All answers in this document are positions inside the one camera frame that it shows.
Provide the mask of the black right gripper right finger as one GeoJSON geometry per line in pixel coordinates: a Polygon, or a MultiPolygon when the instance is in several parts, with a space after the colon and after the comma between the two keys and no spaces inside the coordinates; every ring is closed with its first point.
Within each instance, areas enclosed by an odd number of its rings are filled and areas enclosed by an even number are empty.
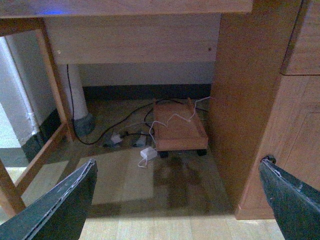
{"type": "Polygon", "coordinates": [[[259,165],[266,200],[286,240],[320,238],[320,192],[267,159],[259,165]]]}

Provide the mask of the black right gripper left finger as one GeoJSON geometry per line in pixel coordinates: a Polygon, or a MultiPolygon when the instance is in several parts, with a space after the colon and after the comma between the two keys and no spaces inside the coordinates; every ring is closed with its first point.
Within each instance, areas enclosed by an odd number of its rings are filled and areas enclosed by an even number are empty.
{"type": "Polygon", "coordinates": [[[22,212],[0,226],[2,240],[78,240],[97,182],[98,166],[88,160],[22,212]]]}

